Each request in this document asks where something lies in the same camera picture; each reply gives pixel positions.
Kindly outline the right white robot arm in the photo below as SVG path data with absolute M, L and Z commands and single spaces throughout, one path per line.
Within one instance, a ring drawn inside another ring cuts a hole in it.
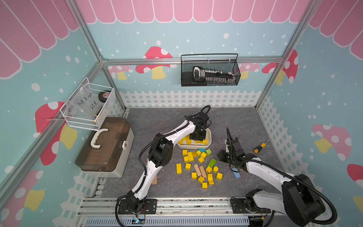
M 245 195 L 244 201 L 232 198 L 232 206 L 249 213 L 262 209 L 287 215 L 296 225 L 304 227 L 309 223 L 330 225 L 337 220 L 337 210 L 333 203 L 318 191 L 310 178 L 304 174 L 288 174 L 258 158 L 245 153 L 237 138 L 227 130 L 226 149 L 218 153 L 218 158 L 229 164 L 233 172 L 243 170 L 268 182 L 278 193 L 268 193 L 254 189 Z

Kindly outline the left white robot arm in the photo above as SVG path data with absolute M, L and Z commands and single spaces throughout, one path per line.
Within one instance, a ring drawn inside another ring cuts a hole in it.
M 143 166 L 143 174 L 126 195 L 116 200 L 115 218 L 119 226 L 124 226 L 118 213 L 121 202 L 125 201 L 136 216 L 145 209 L 149 188 L 158 172 L 171 161 L 174 146 L 188 135 L 195 141 L 206 138 L 206 129 L 211 125 L 208 116 L 210 109 L 211 106 L 206 105 L 198 113 L 186 115 L 178 127 L 165 134 L 158 133 L 152 142 L 141 150 L 138 160 Z

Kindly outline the white plastic tub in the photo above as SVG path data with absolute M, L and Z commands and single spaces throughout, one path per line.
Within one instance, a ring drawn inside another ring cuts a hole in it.
M 206 135 L 206 140 L 207 140 L 207 144 L 204 145 L 202 144 L 202 141 L 195 141 L 192 140 L 192 144 L 191 145 L 187 145 L 187 141 L 182 141 L 182 139 L 177 143 L 177 146 L 181 149 L 208 149 L 209 146 L 212 144 L 212 135 L 211 135 L 211 130 L 210 129 L 206 129 L 207 131 L 207 135 Z

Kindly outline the yellow round disc block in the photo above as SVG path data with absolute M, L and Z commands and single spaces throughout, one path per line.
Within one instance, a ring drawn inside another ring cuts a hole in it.
M 214 166 L 214 167 L 213 167 L 213 172 L 214 172 L 214 173 L 217 173 L 218 171 L 219 171 L 219 168 L 218 168 L 217 166 Z

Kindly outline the yellow arch block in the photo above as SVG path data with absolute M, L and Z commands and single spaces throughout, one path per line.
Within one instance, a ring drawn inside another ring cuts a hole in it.
M 213 180 L 212 174 L 208 174 L 208 183 L 209 183 L 209 185 L 214 185 L 214 180 Z

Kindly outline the right natural wooden plank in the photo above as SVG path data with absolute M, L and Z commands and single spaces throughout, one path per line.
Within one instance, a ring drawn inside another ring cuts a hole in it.
M 203 167 L 203 166 L 199 166 L 199 170 L 200 170 L 200 172 L 201 172 L 201 176 L 202 176 L 203 178 L 207 178 L 207 174 L 206 174 L 206 172 L 205 172 L 204 167 Z

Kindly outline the natural wooden plank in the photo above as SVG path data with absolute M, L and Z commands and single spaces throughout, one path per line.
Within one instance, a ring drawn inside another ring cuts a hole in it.
M 200 170 L 200 172 L 201 172 L 201 176 L 202 176 L 203 178 L 207 178 L 207 174 L 206 174 L 206 172 L 205 172 L 204 167 L 203 167 L 203 166 L 199 166 L 199 170 Z
M 202 176 L 202 174 L 201 174 L 201 171 L 200 171 L 200 168 L 199 168 L 198 164 L 195 164 L 195 165 L 194 165 L 194 169 L 195 169 L 195 171 L 196 171 L 196 173 L 197 173 L 197 176 L 198 176 L 198 177 Z

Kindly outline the yellow black screwdriver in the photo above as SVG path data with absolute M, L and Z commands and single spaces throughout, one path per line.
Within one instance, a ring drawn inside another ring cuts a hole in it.
M 270 139 L 268 139 L 267 141 L 261 143 L 260 145 L 258 145 L 257 147 L 255 147 L 255 149 L 253 150 L 253 152 L 255 154 L 258 154 L 263 148 L 266 147 L 267 143 L 270 141 Z

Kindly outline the yellow cube block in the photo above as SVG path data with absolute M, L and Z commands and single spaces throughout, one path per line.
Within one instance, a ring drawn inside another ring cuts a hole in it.
M 186 163 L 186 165 L 185 165 L 185 169 L 186 169 L 186 170 L 191 170 L 191 164 L 190 164 L 190 163 Z

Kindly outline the large yellow front block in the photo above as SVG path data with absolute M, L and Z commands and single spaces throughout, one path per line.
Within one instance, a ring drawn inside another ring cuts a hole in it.
M 182 165 L 181 164 L 176 164 L 176 173 L 182 174 Z

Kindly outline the socket wrench set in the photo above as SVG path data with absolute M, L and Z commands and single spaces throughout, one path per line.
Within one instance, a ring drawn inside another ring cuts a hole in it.
M 222 71 L 212 71 L 200 67 L 194 67 L 192 75 L 195 82 L 222 85 L 231 85 L 235 83 L 235 78 L 231 72 L 225 74 Z

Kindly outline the flat wooden block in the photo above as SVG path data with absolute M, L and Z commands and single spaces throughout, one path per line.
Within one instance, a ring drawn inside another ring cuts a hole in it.
M 155 178 L 154 178 L 154 180 L 152 182 L 152 185 L 155 185 L 155 184 L 157 184 L 157 176 L 155 176 Z

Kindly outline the black tape roll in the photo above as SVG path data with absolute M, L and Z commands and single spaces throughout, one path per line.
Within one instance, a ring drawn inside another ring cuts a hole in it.
M 111 91 L 109 91 L 109 90 L 101 91 L 98 94 L 99 101 L 102 102 L 102 103 L 105 103 L 108 100 L 110 94 L 111 94 Z

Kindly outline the clear wall-mounted bin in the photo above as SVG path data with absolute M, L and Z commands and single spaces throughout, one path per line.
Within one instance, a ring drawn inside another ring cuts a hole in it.
M 111 91 L 111 94 L 108 100 L 102 103 L 98 94 L 106 90 Z M 94 84 L 88 78 L 84 78 L 60 108 L 60 112 L 69 127 L 98 131 L 111 112 L 114 102 L 114 88 Z

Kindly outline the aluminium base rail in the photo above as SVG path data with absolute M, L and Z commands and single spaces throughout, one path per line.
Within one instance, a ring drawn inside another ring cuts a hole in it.
M 228 197 L 158 197 L 154 214 L 115 214 L 115 198 L 86 198 L 76 216 L 76 227 L 247 227 L 256 218 L 271 226 L 285 221 L 285 215 L 271 217 L 266 210 L 234 213 Z

